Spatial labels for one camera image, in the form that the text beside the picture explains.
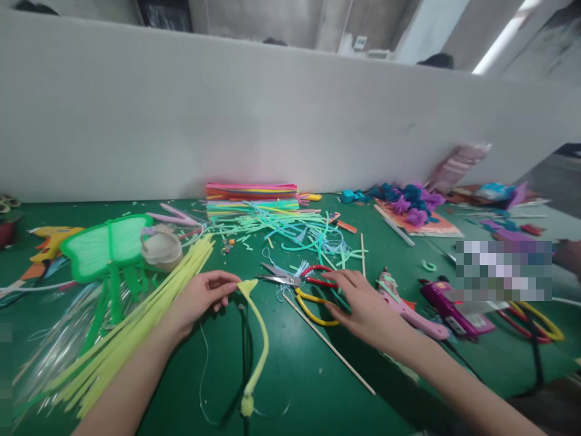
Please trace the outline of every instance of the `pink glue gun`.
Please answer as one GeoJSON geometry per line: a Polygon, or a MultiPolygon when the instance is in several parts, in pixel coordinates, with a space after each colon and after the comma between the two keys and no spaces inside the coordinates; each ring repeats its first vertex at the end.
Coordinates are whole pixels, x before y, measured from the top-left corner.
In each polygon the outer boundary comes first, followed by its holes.
{"type": "Polygon", "coordinates": [[[425,299],[436,308],[438,314],[458,336],[475,338],[496,329],[494,324],[482,315],[462,315],[454,302],[446,296],[446,293],[452,290],[454,288],[448,282],[428,282],[420,289],[425,299]]]}
{"type": "Polygon", "coordinates": [[[448,339],[450,333],[446,327],[427,320],[409,307],[399,296],[398,286],[393,277],[387,272],[387,267],[378,279],[379,293],[404,320],[435,340],[448,339]]]}

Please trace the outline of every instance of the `bamboo skewer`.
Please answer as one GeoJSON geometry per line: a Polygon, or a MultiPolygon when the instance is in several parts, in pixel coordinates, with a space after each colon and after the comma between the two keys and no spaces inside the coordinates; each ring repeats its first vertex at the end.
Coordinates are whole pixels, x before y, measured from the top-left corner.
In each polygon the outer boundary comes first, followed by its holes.
{"type": "Polygon", "coordinates": [[[363,247],[363,232],[361,232],[361,263],[363,264],[363,277],[367,278],[365,274],[365,247],[363,247]]]}
{"type": "Polygon", "coordinates": [[[325,338],[325,336],[323,336],[323,334],[319,332],[319,330],[317,330],[313,323],[309,321],[309,319],[298,307],[295,306],[295,304],[291,301],[289,297],[287,297],[285,294],[283,294],[283,297],[285,300],[289,302],[292,308],[296,310],[296,312],[304,319],[304,321],[315,331],[315,333],[318,334],[319,338],[321,338],[323,342],[327,344],[331,351],[335,353],[335,355],[345,364],[345,366],[347,366],[347,368],[353,373],[353,375],[357,377],[357,379],[363,384],[363,386],[365,386],[367,390],[371,392],[372,395],[375,395],[375,391],[373,390],[373,388],[369,386],[369,384],[365,380],[363,380],[363,377],[359,375],[359,372],[357,372],[355,368],[353,368],[353,366],[351,366],[351,364],[341,355],[341,353],[337,351],[337,348],[335,348],[333,344],[331,344],[331,342],[329,342],[329,340],[325,338]]]}

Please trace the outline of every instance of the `wooden stick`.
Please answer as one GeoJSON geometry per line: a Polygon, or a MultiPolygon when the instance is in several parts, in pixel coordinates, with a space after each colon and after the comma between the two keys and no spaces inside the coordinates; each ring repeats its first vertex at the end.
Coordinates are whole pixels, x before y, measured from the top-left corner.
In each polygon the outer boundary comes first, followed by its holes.
{"type": "Polygon", "coordinates": [[[386,224],[388,224],[388,226],[391,227],[393,231],[399,235],[400,238],[406,241],[409,246],[416,245],[416,243],[412,241],[408,235],[406,235],[399,229],[398,225],[395,222],[393,222],[392,218],[382,208],[380,208],[378,205],[373,205],[373,207],[375,208],[375,210],[377,210],[377,212],[381,214],[381,216],[383,216],[383,221],[385,221],[386,224]]]}
{"type": "Polygon", "coordinates": [[[325,336],[323,336],[323,334],[321,332],[319,332],[319,330],[317,330],[317,328],[305,316],[305,314],[298,307],[296,307],[294,305],[294,303],[291,301],[291,299],[289,297],[287,297],[284,293],[283,293],[283,297],[285,300],[287,300],[289,302],[289,304],[292,306],[292,308],[294,310],[296,310],[296,312],[304,319],[304,321],[315,331],[315,333],[317,333],[319,335],[319,338],[323,339],[323,342],[325,344],[327,344],[327,346],[331,349],[331,351],[335,353],[335,355],[345,364],[345,366],[347,366],[347,368],[353,373],[353,375],[355,377],[357,377],[357,379],[363,384],[363,386],[365,386],[367,388],[367,390],[369,392],[371,392],[372,395],[375,395],[375,391],[373,390],[373,388],[371,386],[369,386],[369,384],[365,380],[363,380],[363,377],[359,375],[359,372],[357,372],[355,370],[355,368],[353,368],[353,366],[351,366],[349,364],[349,362],[347,360],[345,360],[345,358],[341,355],[341,353],[339,353],[337,351],[337,348],[335,348],[333,346],[333,344],[331,344],[331,342],[329,342],[329,340],[327,338],[325,338],[325,336]]]}
{"type": "Polygon", "coordinates": [[[365,247],[363,247],[363,232],[361,232],[361,263],[363,264],[363,277],[367,278],[365,274],[365,247]]]}

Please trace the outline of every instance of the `right hand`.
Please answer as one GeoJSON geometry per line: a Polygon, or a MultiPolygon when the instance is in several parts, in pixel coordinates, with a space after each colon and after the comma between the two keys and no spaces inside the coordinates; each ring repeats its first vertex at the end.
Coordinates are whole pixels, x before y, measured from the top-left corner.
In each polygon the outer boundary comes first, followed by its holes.
{"type": "Polygon", "coordinates": [[[425,342],[427,337],[391,309],[359,271],[342,269],[321,276],[334,280],[343,290],[352,314],[346,314],[333,303],[325,306],[336,320],[361,340],[406,364],[412,359],[412,351],[425,342]]]}
{"type": "Polygon", "coordinates": [[[581,281],[581,240],[559,240],[553,260],[563,268],[571,271],[581,281]]]}

